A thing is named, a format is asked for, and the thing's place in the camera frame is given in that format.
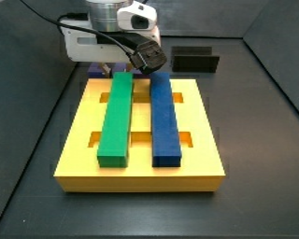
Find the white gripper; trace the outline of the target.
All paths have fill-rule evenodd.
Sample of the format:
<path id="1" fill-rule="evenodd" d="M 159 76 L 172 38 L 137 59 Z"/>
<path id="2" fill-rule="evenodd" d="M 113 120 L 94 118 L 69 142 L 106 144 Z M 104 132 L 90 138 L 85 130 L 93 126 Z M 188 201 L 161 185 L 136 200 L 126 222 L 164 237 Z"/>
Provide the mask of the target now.
<path id="1" fill-rule="evenodd" d="M 89 21 L 61 20 L 62 24 L 77 26 L 85 29 L 92 29 Z M 128 57 L 124 51 L 114 44 L 98 43 L 97 37 L 86 32 L 77 31 L 61 27 L 65 38 L 65 52 L 68 58 L 73 62 L 93 62 L 98 63 L 102 74 L 110 78 L 110 68 L 106 63 L 128 63 Z M 137 33 L 144 37 L 155 40 L 160 45 L 159 27 L 151 31 L 126 31 L 128 33 Z"/>

